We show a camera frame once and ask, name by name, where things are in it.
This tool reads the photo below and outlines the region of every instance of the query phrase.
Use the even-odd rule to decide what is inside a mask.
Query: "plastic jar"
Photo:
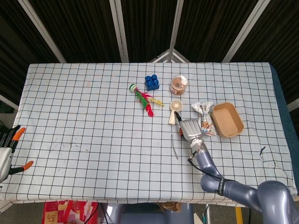
[[[181,95],[185,92],[187,88],[188,80],[185,76],[175,76],[170,85],[170,91],[173,94]]]

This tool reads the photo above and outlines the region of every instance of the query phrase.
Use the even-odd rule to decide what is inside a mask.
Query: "cardboard tray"
[[[244,130],[240,115],[231,103],[216,105],[213,109],[212,118],[221,137],[233,137]]]

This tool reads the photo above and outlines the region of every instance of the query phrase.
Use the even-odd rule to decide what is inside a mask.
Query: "robotic hand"
[[[209,154],[197,119],[182,120],[179,114],[175,113],[184,138],[194,151],[188,161],[194,166],[192,158],[195,157],[199,168],[194,167],[204,173],[200,181],[204,191],[225,196],[262,212],[264,224],[299,224],[299,212],[288,188],[283,183],[265,181],[255,189],[234,180],[225,179]]]
[[[20,137],[26,130],[24,127],[20,130],[19,129],[20,126],[18,125],[0,135],[0,183],[7,179],[8,175],[23,172],[29,169],[33,164],[33,161],[30,161],[23,167],[11,167],[11,161],[13,159],[16,146]]]

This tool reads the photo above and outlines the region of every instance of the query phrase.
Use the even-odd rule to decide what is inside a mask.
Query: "white tablecloth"
[[[165,107],[153,105],[150,118],[128,87],[144,90],[153,74],[160,88],[149,94]],[[176,96],[169,85],[179,74],[189,84]],[[204,137],[219,171],[254,188],[278,180],[296,194],[268,63],[32,64],[14,123],[27,130],[12,164],[34,165],[2,183],[0,211],[9,202],[57,199],[234,204],[201,189],[202,174],[187,162],[190,146],[178,125],[168,125],[174,99],[183,119],[198,117],[190,107],[196,101],[234,104],[244,131]]]

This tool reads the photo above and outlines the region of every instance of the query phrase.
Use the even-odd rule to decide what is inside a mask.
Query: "white beam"
[[[12,108],[19,110],[19,106],[17,104],[14,104],[13,102],[11,102],[9,99],[5,98],[4,96],[0,95],[0,100],[3,103],[6,103],[7,105],[11,106]]]
[[[122,10],[121,10],[121,1],[120,0],[109,0],[110,8],[113,18],[113,24],[118,44],[118,49],[120,51],[121,62],[129,63],[127,41],[125,26],[123,24]]]
[[[299,98],[294,100],[293,102],[289,103],[287,105],[289,112],[296,110],[297,108],[299,108]]]
[[[46,41],[50,49],[53,51],[54,55],[58,59],[60,63],[66,63],[65,58],[61,54],[60,50],[56,46],[55,42],[53,41],[52,37],[48,33],[46,27],[44,26],[43,22],[36,14],[35,10],[33,9],[32,5],[28,0],[18,0],[19,4],[22,6],[28,17],[31,19],[35,27],[37,28],[38,32],[42,35],[43,39]]]
[[[169,54],[169,51],[165,51],[164,53],[160,54],[157,58],[154,58],[150,61],[150,63],[157,63],[158,61],[162,60],[164,57],[166,57]]]
[[[184,0],[178,0],[177,1],[177,8],[176,8],[176,13],[174,15],[171,41],[170,41],[170,46],[169,46],[169,61],[170,62],[172,60],[172,55],[173,55],[172,53],[173,53],[173,49],[174,49],[174,46],[175,46],[176,40],[177,40],[178,27],[179,27],[179,22],[181,20],[183,4],[184,4]]]
[[[232,46],[228,50],[227,54],[225,55],[223,59],[223,63],[230,62],[230,60],[233,58],[239,47],[242,45],[243,41],[255,25],[258,18],[263,13],[264,9],[267,7],[271,0],[259,0],[252,10],[251,14],[249,15],[248,19],[244,23],[242,29],[240,30],[238,36],[236,37],[235,41],[233,42]]]
[[[180,60],[182,63],[187,63],[185,60],[183,60],[179,55],[177,55],[175,52],[173,52],[173,56],[175,56],[178,60]]]

